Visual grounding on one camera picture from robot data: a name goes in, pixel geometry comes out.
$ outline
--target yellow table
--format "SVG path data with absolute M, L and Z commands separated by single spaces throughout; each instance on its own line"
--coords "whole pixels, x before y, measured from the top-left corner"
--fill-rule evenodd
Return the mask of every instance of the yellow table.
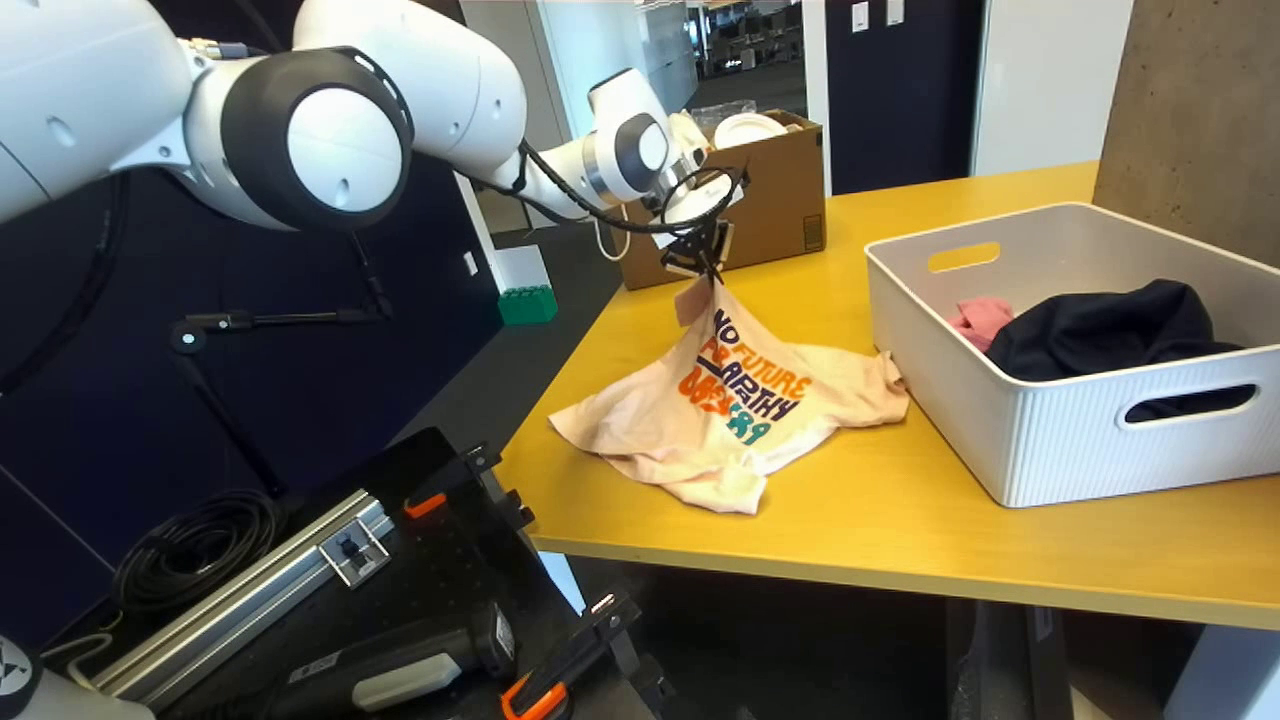
M 827 205 L 827 253 L 742 267 L 727 288 L 782 342 L 871 354 L 864 244 L 1090 199 L 1094 164 L 858 191 Z M 568 557 L 1280 630 L 1280 481 L 1006 511 L 922 408 L 841 432 L 775 473 L 762 517 L 714 517 L 568 449 L 548 418 L 656 359 L 684 284 L 622 291 L 506 449 L 501 481 Z

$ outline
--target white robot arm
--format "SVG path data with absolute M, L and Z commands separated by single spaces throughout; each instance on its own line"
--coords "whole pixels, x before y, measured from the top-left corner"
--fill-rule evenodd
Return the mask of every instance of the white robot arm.
M 259 230 L 359 230 L 397 207 L 407 153 L 552 221 L 668 191 L 668 244 L 742 185 L 687 185 L 704 157 L 648 82 L 591 93 L 595 132 L 535 157 L 517 64 L 415 0 L 306 0 L 293 54 L 178 40 L 147 0 L 0 10 L 0 224 L 108 171 L 161 164 Z

